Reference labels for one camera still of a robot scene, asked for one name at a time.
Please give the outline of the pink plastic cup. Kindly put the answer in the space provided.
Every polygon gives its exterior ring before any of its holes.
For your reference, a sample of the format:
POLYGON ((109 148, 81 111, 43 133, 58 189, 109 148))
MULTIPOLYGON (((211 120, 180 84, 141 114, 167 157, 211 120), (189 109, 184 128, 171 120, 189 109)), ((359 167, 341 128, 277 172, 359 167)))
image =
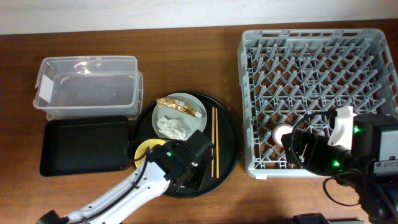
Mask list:
POLYGON ((280 124, 272 131, 272 139, 276 145, 282 147, 282 136, 290 134, 293 131, 293 126, 289 124, 280 124))

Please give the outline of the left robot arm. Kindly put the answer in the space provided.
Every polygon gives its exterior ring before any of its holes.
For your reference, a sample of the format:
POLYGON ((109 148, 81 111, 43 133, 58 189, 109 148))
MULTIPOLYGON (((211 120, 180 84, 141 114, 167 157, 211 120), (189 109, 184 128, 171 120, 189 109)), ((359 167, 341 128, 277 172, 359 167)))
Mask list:
POLYGON ((168 190, 202 188, 214 144, 199 130, 186 141, 170 140, 147 148, 140 166, 117 186, 79 210, 60 217, 55 210, 37 223, 122 223, 168 190))

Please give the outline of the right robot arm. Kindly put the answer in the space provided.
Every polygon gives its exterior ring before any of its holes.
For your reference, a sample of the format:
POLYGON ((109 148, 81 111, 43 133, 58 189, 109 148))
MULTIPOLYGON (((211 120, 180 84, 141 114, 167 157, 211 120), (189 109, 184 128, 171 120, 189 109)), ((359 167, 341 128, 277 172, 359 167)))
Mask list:
POLYGON ((339 114, 330 137, 302 131, 281 135, 287 161, 355 189, 371 223, 397 223, 397 120, 385 114, 339 114))

